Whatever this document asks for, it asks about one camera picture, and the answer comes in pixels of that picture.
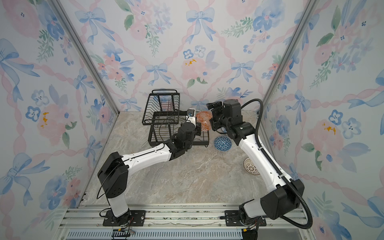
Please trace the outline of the red patterned bowl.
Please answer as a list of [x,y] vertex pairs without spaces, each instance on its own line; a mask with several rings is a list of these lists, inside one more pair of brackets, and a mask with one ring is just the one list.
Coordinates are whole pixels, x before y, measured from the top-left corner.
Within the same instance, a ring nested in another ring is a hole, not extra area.
[[201,123],[202,131],[210,131],[212,129],[210,119],[213,117],[212,112],[202,111],[196,114],[198,123]]

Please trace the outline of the black wire dish rack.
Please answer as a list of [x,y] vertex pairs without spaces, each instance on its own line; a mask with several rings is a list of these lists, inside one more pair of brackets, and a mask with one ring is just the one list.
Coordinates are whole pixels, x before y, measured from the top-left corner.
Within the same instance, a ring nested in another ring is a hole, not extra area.
[[[148,96],[142,119],[144,126],[150,126],[149,145],[155,147],[168,140],[185,122],[197,122],[197,111],[194,118],[188,118],[186,113],[187,110],[180,110],[180,93],[177,90],[153,90]],[[195,137],[193,145],[208,147],[209,140],[209,132],[202,131],[201,136]]]

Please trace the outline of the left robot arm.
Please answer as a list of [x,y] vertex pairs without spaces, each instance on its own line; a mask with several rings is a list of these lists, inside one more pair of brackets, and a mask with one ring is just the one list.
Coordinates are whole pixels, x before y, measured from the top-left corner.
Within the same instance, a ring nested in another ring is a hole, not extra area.
[[119,218],[129,212],[124,191],[130,174],[179,158],[192,148],[195,137],[200,134],[200,123],[185,122],[176,134],[156,147],[129,155],[111,153],[97,176],[113,216]]

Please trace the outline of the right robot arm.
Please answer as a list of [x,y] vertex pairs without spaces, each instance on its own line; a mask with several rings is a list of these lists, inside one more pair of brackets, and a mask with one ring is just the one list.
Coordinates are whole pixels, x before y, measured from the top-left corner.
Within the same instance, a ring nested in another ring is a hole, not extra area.
[[303,228],[303,224],[289,219],[286,214],[299,207],[304,207],[306,211],[309,209],[302,196],[304,184],[301,180],[293,180],[264,147],[259,137],[261,119],[257,120],[255,126],[245,122],[242,116],[243,107],[234,99],[208,103],[207,108],[213,115],[210,119],[212,130],[226,130],[228,137],[255,165],[267,187],[268,193],[264,197],[239,206],[242,223],[252,224],[259,217],[268,217],[271,220],[281,218]]

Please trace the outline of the dark blue patterned bowl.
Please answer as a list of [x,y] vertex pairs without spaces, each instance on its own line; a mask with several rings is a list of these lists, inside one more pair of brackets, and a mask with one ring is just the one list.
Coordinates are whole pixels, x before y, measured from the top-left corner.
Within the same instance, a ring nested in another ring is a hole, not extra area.
[[214,147],[221,152],[227,152],[232,147],[232,141],[227,136],[219,136],[214,139]]

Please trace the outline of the beige lattice bowl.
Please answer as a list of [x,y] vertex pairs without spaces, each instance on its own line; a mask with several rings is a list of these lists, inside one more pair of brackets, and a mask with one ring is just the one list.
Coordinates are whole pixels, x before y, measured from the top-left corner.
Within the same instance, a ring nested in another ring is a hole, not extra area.
[[260,175],[258,169],[256,168],[256,166],[254,165],[254,163],[252,162],[252,160],[250,158],[246,158],[244,160],[243,166],[244,166],[244,169],[246,170],[247,173],[254,175],[254,176]]

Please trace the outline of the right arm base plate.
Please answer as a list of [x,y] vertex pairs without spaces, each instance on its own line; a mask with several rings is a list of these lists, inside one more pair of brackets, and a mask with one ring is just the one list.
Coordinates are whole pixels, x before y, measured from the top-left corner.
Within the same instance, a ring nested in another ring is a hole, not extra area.
[[221,216],[220,219],[225,220],[227,227],[253,227],[258,223],[258,217],[247,217],[240,210],[226,210],[224,216]]

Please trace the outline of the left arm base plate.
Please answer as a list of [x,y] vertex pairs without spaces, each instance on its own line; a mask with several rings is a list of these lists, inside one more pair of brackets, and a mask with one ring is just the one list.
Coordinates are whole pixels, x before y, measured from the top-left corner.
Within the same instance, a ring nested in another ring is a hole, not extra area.
[[104,216],[104,227],[142,227],[146,218],[145,210],[129,210],[120,217],[115,217],[112,210],[108,210]]

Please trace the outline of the aluminium rail frame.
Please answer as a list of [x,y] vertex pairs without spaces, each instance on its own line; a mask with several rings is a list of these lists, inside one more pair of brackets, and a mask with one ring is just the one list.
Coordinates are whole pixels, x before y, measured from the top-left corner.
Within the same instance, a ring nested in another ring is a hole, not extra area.
[[313,240],[284,220],[262,218],[260,227],[247,230],[233,219],[236,205],[179,204],[131,205],[132,222],[104,226],[107,207],[88,205],[69,209],[55,240]]

